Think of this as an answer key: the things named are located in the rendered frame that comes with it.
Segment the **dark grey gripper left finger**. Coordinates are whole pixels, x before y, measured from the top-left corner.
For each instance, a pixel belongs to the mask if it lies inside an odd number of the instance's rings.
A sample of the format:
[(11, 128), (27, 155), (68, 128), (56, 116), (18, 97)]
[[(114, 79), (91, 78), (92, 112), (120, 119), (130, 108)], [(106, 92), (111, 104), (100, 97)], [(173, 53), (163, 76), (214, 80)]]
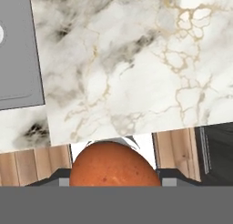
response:
[(29, 184), (29, 187), (50, 186), (50, 187), (68, 187), (70, 168), (59, 168), (49, 178), (44, 178)]

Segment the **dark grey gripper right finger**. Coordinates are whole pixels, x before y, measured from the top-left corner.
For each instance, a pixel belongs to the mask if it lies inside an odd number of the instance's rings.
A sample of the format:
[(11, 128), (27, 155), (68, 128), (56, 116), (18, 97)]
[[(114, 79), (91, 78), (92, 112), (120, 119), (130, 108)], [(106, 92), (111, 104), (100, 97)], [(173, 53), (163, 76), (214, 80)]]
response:
[(157, 174), (163, 187), (201, 186), (201, 183), (187, 178), (176, 168), (158, 168)]

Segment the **brown egg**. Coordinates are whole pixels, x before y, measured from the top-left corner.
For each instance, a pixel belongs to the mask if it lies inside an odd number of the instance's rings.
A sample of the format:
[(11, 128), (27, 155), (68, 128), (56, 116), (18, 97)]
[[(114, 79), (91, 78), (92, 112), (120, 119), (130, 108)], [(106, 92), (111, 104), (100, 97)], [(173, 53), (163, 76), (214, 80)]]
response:
[(159, 187), (161, 183), (156, 171), (135, 150), (115, 142), (97, 142), (77, 156), (69, 185)]

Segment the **grey steel sink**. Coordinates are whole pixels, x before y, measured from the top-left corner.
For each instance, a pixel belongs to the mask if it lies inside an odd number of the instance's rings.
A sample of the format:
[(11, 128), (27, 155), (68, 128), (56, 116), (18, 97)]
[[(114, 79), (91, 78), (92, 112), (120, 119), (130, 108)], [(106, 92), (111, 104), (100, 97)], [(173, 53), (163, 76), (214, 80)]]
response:
[(0, 0), (0, 110), (44, 103), (31, 0)]

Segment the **light wood cupboard door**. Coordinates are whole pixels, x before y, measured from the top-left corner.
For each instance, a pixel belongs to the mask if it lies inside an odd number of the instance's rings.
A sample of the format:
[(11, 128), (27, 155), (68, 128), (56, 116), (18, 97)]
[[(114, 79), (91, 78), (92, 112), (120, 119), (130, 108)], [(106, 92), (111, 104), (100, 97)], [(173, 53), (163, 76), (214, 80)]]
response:
[(153, 133), (158, 168), (177, 168), (187, 178), (200, 181), (194, 128)]
[(23, 187), (71, 165), (69, 145), (0, 154), (0, 187)]

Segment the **black dishwasher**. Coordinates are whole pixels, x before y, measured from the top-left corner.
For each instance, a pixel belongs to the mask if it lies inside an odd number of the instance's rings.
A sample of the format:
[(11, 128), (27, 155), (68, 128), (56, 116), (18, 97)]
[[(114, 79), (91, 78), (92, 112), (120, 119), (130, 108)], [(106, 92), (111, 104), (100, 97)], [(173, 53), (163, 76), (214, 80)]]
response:
[(233, 122), (204, 126), (211, 170), (205, 174), (199, 128), (195, 127), (198, 164), (203, 186), (233, 186)]

